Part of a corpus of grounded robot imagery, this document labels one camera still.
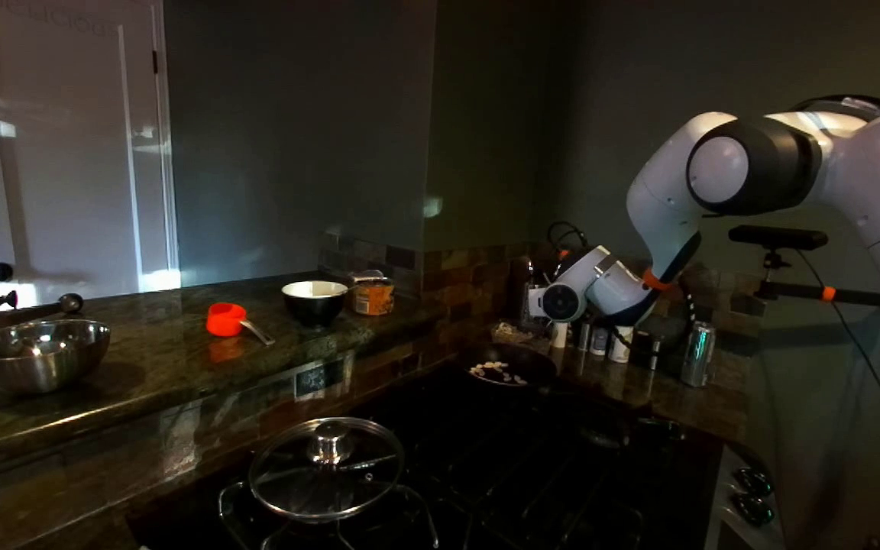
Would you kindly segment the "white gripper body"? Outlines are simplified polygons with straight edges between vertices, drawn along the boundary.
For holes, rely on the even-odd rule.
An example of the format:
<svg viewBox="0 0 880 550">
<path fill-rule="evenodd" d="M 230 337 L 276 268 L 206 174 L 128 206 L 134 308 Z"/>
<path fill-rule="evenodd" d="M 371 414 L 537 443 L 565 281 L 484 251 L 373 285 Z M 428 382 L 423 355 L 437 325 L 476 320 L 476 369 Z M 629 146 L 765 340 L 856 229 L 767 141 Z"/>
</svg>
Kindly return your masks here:
<svg viewBox="0 0 880 550">
<path fill-rule="evenodd" d="M 576 320 L 588 312 L 588 287 L 593 278 L 588 273 L 565 268 L 550 285 L 524 287 L 524 315 L 547 320 Z"/>
</svg>

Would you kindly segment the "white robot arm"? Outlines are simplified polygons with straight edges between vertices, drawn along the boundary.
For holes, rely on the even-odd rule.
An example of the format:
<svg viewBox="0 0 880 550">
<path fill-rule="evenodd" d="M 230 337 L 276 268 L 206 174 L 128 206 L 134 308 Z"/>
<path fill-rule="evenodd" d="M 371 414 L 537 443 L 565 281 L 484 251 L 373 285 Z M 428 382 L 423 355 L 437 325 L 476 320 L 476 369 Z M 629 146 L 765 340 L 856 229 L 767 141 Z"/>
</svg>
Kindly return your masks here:
<svg viewBox="0 0 880 550">
<path fill-rule="evenodd" d="M 785 113 L 687 121 L 636 174 L 627 218 L 651 265 L 631 273 L 604 245 L 582 248 L 547 285 L 532 319 L 576 320 L 588 308 L 631 327 L 701 248 L 701 218 L 748 218 L 806 203 L 832 206 L 880 268 L 880 98 L 827 96 Z"/>
</svg>

